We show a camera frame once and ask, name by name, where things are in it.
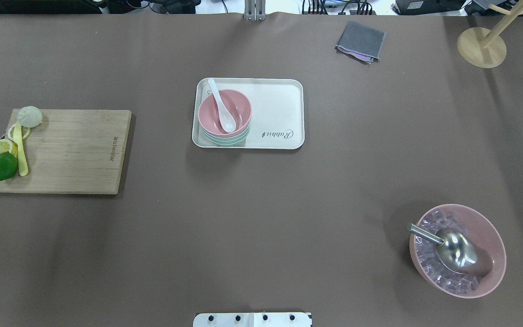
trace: round wooden base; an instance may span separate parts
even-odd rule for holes
[[[472,27],[463,31],[457,38],[457,49],[465,60],[481,68],[494,68],[506,58],[506,43],[498,36],[485,48],[479,42],[490,32],[484,27]]]

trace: white metal plate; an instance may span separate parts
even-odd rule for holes
[[[222,147],[209,141],[199,125],[199,106],[209,95],[207,78],[197,83],[192,139],[202,148],[297,149],[304,143],[304,91],[288,79],[216,78],[219,89],[236,89],[252,104],[251,130],[244,142]]]
[[[307,312],[234,312],[198,314],[193,327],[312,327]]]

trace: pink bowl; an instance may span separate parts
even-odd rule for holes
[[[506,249],[504,248],[504,242],[500,237],[500,234],[496,228],[485,218],[481,213],[460,204],[444,204],[434,207],[427,211],[421,219],[417,222],[417,225],[421,223],[423,218],[431,213],[433,210],[441,209],[443,213],[454,213],[457,217],[457,221],[463,225],[463,227],[469,230],[468,239],[482,247],[490,254],[493,259],[493,268],[487,275],[481,278],[478,288],[471,290],[467,294],[453,294],[448,292],[437,284],[435,284],[423,271],[423,266],[419,263],[417,258],[417,252],[415,250],[415,235],[411,234],[409,240],[409,250],[411,252],[411,259],[417,268],[417,271],[425,278],[426,281],[431,283],[434,287],[446,292],[449,295],[457,296],[461,298],[477,298],[490,294],[502,281],[504,273],[506,272]]]
[[[231,116],[235,120],[236,129],[234,132],[227,133],[222,129],[219,122],[219,112],[213,95],[210,94],[199,106],[199,124],[210,134],[218,137],[232,137],[245,130],[252,119],[252,105],[249,99],[234,89],[221,89],[219,94],[222,96],[223,103],[226,105]]]

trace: green lime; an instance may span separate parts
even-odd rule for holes
[[[0,180],[12,178],[17,172],[17,158],[9,152],[0,153]]]

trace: folded cloth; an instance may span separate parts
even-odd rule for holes
[[[380,49],[386,33],[355,21],[349,21],[335,48],[366,64],[380,60]]]

